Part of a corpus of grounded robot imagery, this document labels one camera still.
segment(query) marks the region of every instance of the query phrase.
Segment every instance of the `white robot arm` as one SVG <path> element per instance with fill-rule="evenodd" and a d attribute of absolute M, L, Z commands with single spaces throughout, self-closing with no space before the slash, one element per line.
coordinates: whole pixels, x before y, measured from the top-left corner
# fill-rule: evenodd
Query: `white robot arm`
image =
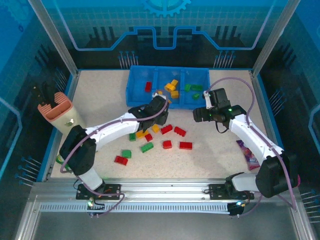
<path fill-rule="evenodd" d="M 266 198 L 288 190 L 285 174 L 278 160 L 280 155 L 289 173 L 292 187 L 298 184 L 296 156 L 289 155 L 267 138 L 248 118 L 246 111 L 239 105 L 231 106 L 224 88 L 204 92 L 206 107 L 196 108 L 193 118 L 196 122 L 215 121 L 236 134 L 252 151 L 260 164 L 258 174 L 236 173 L 226 178 L 226 188 L 234 192 L 261 192 Z"/>
<path fill-rule="evenodd" d="M 80 125 L 74 126 L 60 148 L 60 155 L 66 159 L 73 148 L 86 136 L 96 132 L 75 151 L 68 161 L 72 172 L 78 176 L 91 190 L 102 192 L 105 183 L 93 168 L 95 153 L 105 144 L 131 133 L 150 128 L 154 124 L 164 125 L 168 117 L 169 105 L 165 107 L 166 97 L 157 93 L 153 94 L 149 104 L 129 109 L 124 115 L 98 126 L 83 129 Z M 152 118 L 163 108 L 165 110 Z"/>

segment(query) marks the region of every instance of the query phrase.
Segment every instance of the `yellow block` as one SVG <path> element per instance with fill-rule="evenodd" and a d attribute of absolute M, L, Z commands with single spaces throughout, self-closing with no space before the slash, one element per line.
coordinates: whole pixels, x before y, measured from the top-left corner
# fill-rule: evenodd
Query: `yellow block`
<path fill-rule="evenodd" d="M 141 130 L 141 131 L 136 132 L 136 133 L 135 133 L 135 136 L 136 136 L 138 139 L 140 139 L 140 138 L 143 138 L 145 135 L 148 135 L 148 134 L 149 134 L 148 130 L 146 130 L 144 133 L 143 133 L 143 131 Z"/>
<path fill-rule="evenodd" d="M 178 80 L 173 79 L 172 82 L 171 82 L 171 84 L 176 87 L 177 84 L 178 84 Z"/>
<path fill-rule="evenodd" d="M 171 92 L 171 98 L 172 99 L 178 99 L 179 98 L 179 92 L 178 91 L 172 91 Z"/>
<path fill-rule="evenodd" d="M 165 86 L 164 86 L 164 89 L 166 91 L 168 91 L 169 93 L 171 93 L 172 91 L 176 90 L 176 87 L 174 85 L 172 85 L 171 83 L 167 83 Z"/>
<path fill-rule="evenodd" d="M 157 124 L 153 125 L 151 128 L 152 128 L 152 131 L 154 131 L 155 134 L 160 131 L 160 128 L 158 127 Z"/>

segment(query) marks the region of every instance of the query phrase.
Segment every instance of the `gear logo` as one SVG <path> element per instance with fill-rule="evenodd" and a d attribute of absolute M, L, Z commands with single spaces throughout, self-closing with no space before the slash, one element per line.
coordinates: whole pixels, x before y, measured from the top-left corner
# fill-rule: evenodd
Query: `gear logo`
<path fill-rule="evenodd" d="M 180 10 L 185 10 L 191 0 L 142 0 L 142 3 L 144 9 L 149 10 L 150 14 L 155 14 L 157 17 L 162 15 L 165 18 L 180 14 Z"/>
<path fill-rule="evenodd" d="M 20 25 L 28 19 L 30 9 L 27 0 L 0 0 L 0 7 L 6 7 Z"/>

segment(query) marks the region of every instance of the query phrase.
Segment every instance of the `green lego brick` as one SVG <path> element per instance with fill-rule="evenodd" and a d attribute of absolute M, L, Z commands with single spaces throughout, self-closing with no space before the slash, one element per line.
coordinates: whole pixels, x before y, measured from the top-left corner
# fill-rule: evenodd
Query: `green lego brick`
<path fill-rule="evenodd" d="M 152 142 L 149 142 L 149 143 L 143 145 L 142 147 L 140 147 L 140 149 L 141 149 L 141 152 L 144 154 L 146 151 L 149 151 L 153 147 L 154 147 L 154 144 Z"/>
<path fill-rule="evenodd" d="M 199 93 L 196 93 L 196 94 L 193 94 L 193 95 L 192 95 L 192 98 L 193 98 L 194 100 L 197 100 L 199 97 L 200 97 L 200 94 L 199 94 Z"/>
<path fill-rule="evenodd" d="M 203 91 L 204 88 L 202 87 L 202 85 L 191 85 L 191 90 L 192 91 Z"/>
<path fill-rule="evenodd" d="M 130 133 L 129 134 L 129 141 L 134 142 L 136 140 L 136 134 L 135 133 Z"/>
<path fill-rule="evenodd" d="M 184 90 L 185 90 L 186 92 L 189 92 L 189 91 L 190 91 L 190 88 L 191 88 L 191 84 L 186 84 L 186 85 L 184 86 Z"/>
<path fill-rule="evenodd" d="M 131 151 L 130 150 L 122 150 L 121 157 L 124 157 L 126 159 L 130 159 L 131 158 Z"/>

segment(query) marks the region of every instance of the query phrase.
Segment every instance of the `red lego brick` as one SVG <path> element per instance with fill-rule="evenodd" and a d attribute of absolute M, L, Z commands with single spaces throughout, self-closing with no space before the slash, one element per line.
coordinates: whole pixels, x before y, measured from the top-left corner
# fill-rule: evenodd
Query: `red lego brick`
<path fill-rule="evenodd" d="M 172 148 L 172 143 L 170 140 L 164 141 L 162 143 L 163 149 L 171 149 Z"/>
<path fill-rule="evenodd" d="M 181 141 L 179 144 L 179 148 L 192 150 L 192 142 Z"/>
<path fill-rule="evenodd" d="M 128 159 L 122 156 L 116 156 L 114 162 L 127 166 Z"/>
<path fill-rule="evenodd" d="M 178 127 L 178 126 L 176 126 L 176 127 L 174 128 L 174 132 L 177 133 L 177 134 L 179 134 L 179 135 L 182 136 L 182 137 L 184 137 L 184 136 L 186 135 L 186 133 L 187 133 L 185 130 L 181 129 L 181 128 Z"/>
<path fill-rule="evenodd" d="M 153 139 L 150 133 L 145 135 L 144 137 L 145 137 L 147 142 L 150 142 Z"/>
<path fill-rule="evenodd" d="M 166 133 L 170 132 L 172 129 L 173 129 L 172 125 L 169 124 L 168 126 L 165 126 L 165 127 L 161 128 L 160 131 L 161 131 L 161 133 L 163 135 L 163 134 L 166 134 Z"/>
<path fill-rule="evenodd" d="M 150 93 L 150 92 L 151 92 L 151 88 L 152 88 L 152 82 L 147 81 L 146 84 L 145 84 L 144 91 L 145 91 L 146 93 Z"/>

